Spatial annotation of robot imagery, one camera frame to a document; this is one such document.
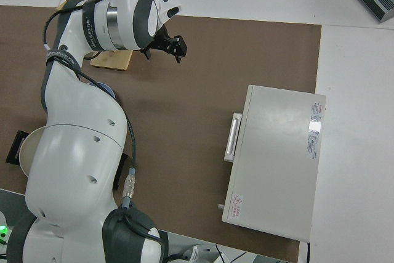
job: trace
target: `brown mat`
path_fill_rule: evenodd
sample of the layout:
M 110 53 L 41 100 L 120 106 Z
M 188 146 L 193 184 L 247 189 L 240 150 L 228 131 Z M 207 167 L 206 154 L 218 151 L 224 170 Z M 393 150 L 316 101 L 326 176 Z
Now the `brown mat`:
M 31 132 L 46 122 L 41 31 L 53 11 L 0 7 L 0 188 L 20 193 L 26 177 L 4 161 L 18 129 Z M 321 27 L 176 17 L 168 29 L 187 42 L 180 65 L 162 52 L 150 61 L 136 52 L 125 72 L 83 68 L 115 90 L 134 125 L 134 201 L 163 230 L 296 262 L 298 241 L 224 223 L 217 205 L 230 178 L 223 155 L 232 114 L 242 112 L 247 86 L 314 92 Z

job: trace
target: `black bracket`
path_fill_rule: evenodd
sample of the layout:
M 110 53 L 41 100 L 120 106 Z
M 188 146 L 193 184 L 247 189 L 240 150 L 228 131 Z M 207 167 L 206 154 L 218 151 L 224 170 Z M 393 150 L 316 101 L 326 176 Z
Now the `black bracket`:
M 19 150 L 22 146 L 23 141 L 27 138 L 29 133 L 18 131 L 17 135 L 15 136 L 14 142 L 12 143 L 11 149 L 8 153 L 6 163 L 9 164 L 16 164 L 19 166 Z
M 142 49 L 141 52 L 149 60 L 151 58 L 150 49 L 158 49 L 171 54 L 175 57 L 178 63 L 182 57 L 186 56 L 187 46 L 181 35 L 177 35 L 174 38 L 170 38 L 167 32 L 167 28 L 163 25 L 157 32 L 152 42 Z

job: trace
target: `metal ring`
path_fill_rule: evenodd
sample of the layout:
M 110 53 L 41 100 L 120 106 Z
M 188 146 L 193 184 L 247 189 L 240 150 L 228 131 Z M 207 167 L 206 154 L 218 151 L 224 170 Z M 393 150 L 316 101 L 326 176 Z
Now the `metal ring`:
M 117 49 L 126 49 L 121 39 L 118 26 L 118 9 L 108 5 L 107 9 L 107 26 L 111 41 Z

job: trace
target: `black cable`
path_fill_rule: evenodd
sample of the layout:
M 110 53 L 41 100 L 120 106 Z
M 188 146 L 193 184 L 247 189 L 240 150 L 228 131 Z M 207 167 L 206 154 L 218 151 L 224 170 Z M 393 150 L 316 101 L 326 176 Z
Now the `black cable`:
M 98 52 L 97 54 L 92 55 L 91 57 L 85 57 L 84 60 L 93 60 L 94 58 L 97 58 L 100 54 L 101 52 Z
M 183 259 L 181 254 L 173 254 L 163 259 L 162 263 L 168 263 L 177 259 Z
M 126 220 L 126 225 L 127 225 L 127 227 L 128 227 L 131 231 L 133 231 L 134 233 L 140 235 L 141 237 L 144 237 L 144 238 L 146 238 L 146 239 L 148 239 L 148 240 L 153 240 L 153 241 L 155 241 L 155 242 L 157 242 L 157 243 L 160 244 L 160 247 L 161 247 L 161 254 L 160 254 L 160 261 L 159 261 L 159 262 L 162 262 L 162 261 L 163 261 L 163 251 L 164 251 L 164 248 L 165 248 L 164 241 L 163 241 L 160 237 L 156 237 L 156 236 L 154 236 L 154 235 L 152 235 L 152 234 L 149 234 L 148 232 L 144 232 L 144 231 L 140 230 L 138 227 L 136 227 L 136 225 L 134 225 L 134 224 L 129 220 L 129 218 L 127 217 L 127 215 L 124 215 L 124 218 L 125 218 L 125 220 Z M 141 227 L 141 228 L 144 228 L 141 224 L 138 224 L 138 223 L 135 223 L 135 224 L 137 224 L 137 225 L 138 225 L 139 227 Z
M 219 255 L 220 255 L 220 258 L 222 258 L 222 262 L 225 263 L 225 262 L 224 262 L 224 259 L 223 259 L 223 256 L 222 256 L 222 252 L 220 252 L 220 250 L 219 250 L 217 244 L 215 244 L 215 246 L 216 246 L 217 252 L 218 252 Z
M 310 259 L 310 243 L 308 243 L 307 263 L 309 263 L 309 259 Z
M 246 252 L 243 252 L 242 254 L 240 254 L 238 257 L 234 258 L 233 260 L 230 261 L 230 263 L 233 263 L 235 260 L 238 260 L 240 257 L 242 257 L 243 255 L 245 255 Z
M 57 62 L 61 63 L 63 66 L 66 66 L 67 68 L 73 70 L 76 74 L 78 74 L 79 76 L 82 76 L 86 80 L 90 81 L 94 86 L 97 86 L 103 92 L 105 92 L 106 94 L 108 94 L 108 95 L 110 95 L 112 97 L 112 95 L 104 87 L 102 87 L 98 82 L 96 82 L 96 80 L 94 80 L 93 78 L 89 77 L 88 75 L 83 73 L 81 70 L 78 70 L 75 67 L 72 67 L 67 60 L 65 60 L 65 59 L 63 59 L 61 57 L 54 57 L 54 60 L 56 60 Z M 133 127 L 131 125 L 130 119 L 127 116 L 126 112 L 124 112 L 124 116 L 126 117 L 127 126 L 129 128 L 129 132 L 130 132 L 130 136 L 131 136 L 131 144 L 132 144 L 131 165 L 134 166 L 135 165 L 135 160 L 136 160 L 135 134 L 134 134 Z
M 94 0 L 94 3 L 98 3 L 98 2 L 100 2 L 100 1 L 101 1 L 101 0 Z M 58 10 L 57 12 L 53 13 L 53 14 L 49 17 L 48 21 L 47 21 L 47 22 L 45 23 L 45 25 L 44 25 L 44 31 L 42 32 L 42 41 L 44 41 L 44 44 L 48 44 L 48 43 L 47 43 L 47 29 L 48 29 L 48 26 L 49 26 L 49 24 L 51 23 L 51 21 L 52 21 L 57 15 L 65 14 L 65 13 L 67 13 L 67 12 L 74 12 L 74 11 L 80 10 L 80 9 L 82 9 L 82 6 L 75 6 L 75 7 L 69 8 L 69 9 L 60 9 L 60 10 Z

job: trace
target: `black strap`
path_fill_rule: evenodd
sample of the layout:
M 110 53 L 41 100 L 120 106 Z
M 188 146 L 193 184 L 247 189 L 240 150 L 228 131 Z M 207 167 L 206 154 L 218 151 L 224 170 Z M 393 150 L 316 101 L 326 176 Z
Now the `black strap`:
M 81 1 L 83 0 L 69 0 L 66 2 L 66 4 L 63 6 L 63 9 L 70 9 L 72 7 L 76 7 Z M 67 23 L 70 19 L 71 12 L 64 12 L 59 15 L 59 20 L 57 22 L 57 35 L 55 39 L 55 43 L 53 48 L 58 48 L 60 44 L 60 38 L 62 38 L 62 35 L 66 29 Z M 45 69 L 45 75 L 44 79 L 42 80 L 42 86 L 41 86 L 41 105 L 45 111 L 45 113 L 48 112 L 47 110 L 47 105 L 45 103 L 45 90 L 47 87 L 50 71 L 52 70 L 52 63 L 47 62 L 47 68 Z
M 47 63 L 52 61 L 55 57 L 67 61 L 67 63 L 73 67 L 74 71 L 81 71 L 81 66 L 79 66 L 76 59 L 69 52 L 63 51 L 61 49 L 50 49 L 47 51 Z
M 104 51 L 97 39 L 94 26 L 94 7 L 96 0 L 87 0 L 82 6 L 82 27 L 87 43 L 93 51 Z

